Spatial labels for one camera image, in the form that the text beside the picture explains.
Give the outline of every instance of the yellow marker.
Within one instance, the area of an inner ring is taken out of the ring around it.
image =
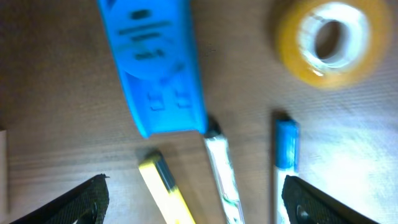
[[[141,162],[139,171],[167,224],[195,223],[161,153]]]
[[[333,51],[321,56],[317,37],[334,22],[340,37]],[[383,0],[297,1],[277,32],[277,48],[285,66],[318,88],[354,84],[375,69],[391,39],[391,12]]]

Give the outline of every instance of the black object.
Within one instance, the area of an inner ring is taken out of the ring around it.
[[[105,178],[96,175],[11,224],[102,224],[109,204]]]
[[[282,198],[290,224],[375,224],[299,177],[287,176]]]

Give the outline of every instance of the wooden table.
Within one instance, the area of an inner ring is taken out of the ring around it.
[[[270,123],[279,109],[301,124],[303,179],[396,223],[398,39],[371,78],[321,91],[275,56],[273,0],[196,0],[192,8],[206,105],[229,137],[246,223],[270,223]],[[163,223],[137,169],[137,158],[158,147],[197,223],[225,222],[201,136],[143,140],[137,132],[95,1],[1,0],[0,23],[10,221],[105,173],[105,223]]]

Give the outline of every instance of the roll of tape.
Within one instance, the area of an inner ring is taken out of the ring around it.
[[[319,57],[322,27],[340,25],[333,51]],[[375,69],[391,39],[391,14],[383,0],[297,1],[284,15],[277,49],[285,66],[299,79],[318,88],[352,85]]]

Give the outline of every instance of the blue and white pen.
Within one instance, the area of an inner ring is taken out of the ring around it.
[[[276,224],[288,224],[282,190],[286,175],[297,175],[299,159],[299,126],[291,119],[276,121],[275,139],[275,173],[274,173],[274,211]]]

